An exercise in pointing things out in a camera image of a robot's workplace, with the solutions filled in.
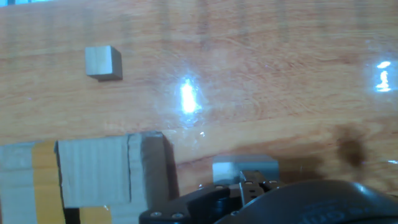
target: wooden table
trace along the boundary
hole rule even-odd
[[[181,194],[211,182],[218,154],[270,155],[288,183],[398,193],[397,10],[394,0],[0,8],[0,144],[156,129],[174,146]],[[84,48],[100,45],[122,53],[123,81],[85,75]]]

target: screw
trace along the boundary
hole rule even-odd
[[[150,215],[151,217],[159,217],[162,215],[162,212],[152,212]]]
[[[182,213],[174,213],[172,215],[172,218],[182,218],[182,217],[184,217],[184,215]]]

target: wooden cube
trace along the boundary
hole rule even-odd
[[[98,81],[122,80],[122,55],[112,46],[86,47],[86,74]]]

